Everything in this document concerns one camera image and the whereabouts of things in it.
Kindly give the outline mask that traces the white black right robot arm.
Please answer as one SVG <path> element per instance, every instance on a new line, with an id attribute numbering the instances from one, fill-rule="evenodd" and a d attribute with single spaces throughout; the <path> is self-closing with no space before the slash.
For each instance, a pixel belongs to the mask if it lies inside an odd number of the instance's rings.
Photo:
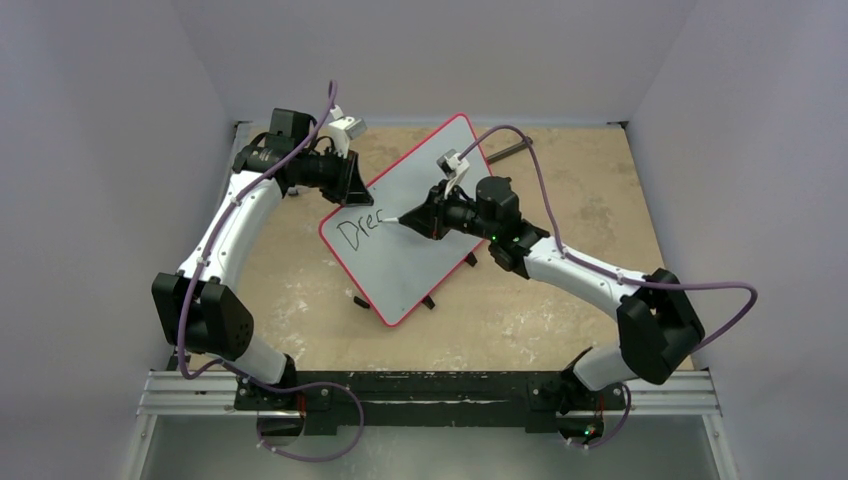
<path id="1" fill-rule="evenodd" d="M 575 295 L 616 322 L 617 344 L 590 348 L 564 370 L 561 392 L 573 406 L 588 405 L 612 384 L 632 379 L 664 383 L 705 337 L 674 274 L 627 271 L 567 253 L 547 231 L 522 217 L 508 177 L 483 178 L 473 197 L 443 180 L 398 222 L 432 240 L 452 232 L 486 240 L 503 270 Z"/>

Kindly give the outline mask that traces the pink framed whiteboard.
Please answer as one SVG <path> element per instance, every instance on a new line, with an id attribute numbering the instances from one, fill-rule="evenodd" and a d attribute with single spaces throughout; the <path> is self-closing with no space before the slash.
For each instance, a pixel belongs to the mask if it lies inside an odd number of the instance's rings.
<path id="1" fill-rule="evenodd" d="M 453 115 L 368 182 L 373 205 L 339 207 L 319 225 L 325 245 L 388 327 L 407 318 L 482 241 L 457 232 L 434 241 L 380 220 L 419 206 L 445 178 L 437 159 L 475 139 L 468 116 Z"/>

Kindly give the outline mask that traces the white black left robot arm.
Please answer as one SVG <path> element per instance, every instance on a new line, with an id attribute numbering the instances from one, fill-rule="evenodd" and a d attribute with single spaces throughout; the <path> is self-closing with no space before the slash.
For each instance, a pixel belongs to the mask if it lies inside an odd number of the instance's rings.
<path id="1" fill-rule="evenodd" d="M 263 225 L 295 187 L 316 189 L 342 207 L 373 204 L 350 147 L 366 129 L 363 119 L 337 106 L 324 126 L 310 114 L 276 108 L 268 130 L 235 155 L 224 199 L 201 241 L 175 272 L 160 273 L 152 283 L 181 370 L 187 353 L 206 354 L 259 381 L 259 395 L 272 408 L 295 402 L 293 359 L 255 333 L 236 287 Z"/>

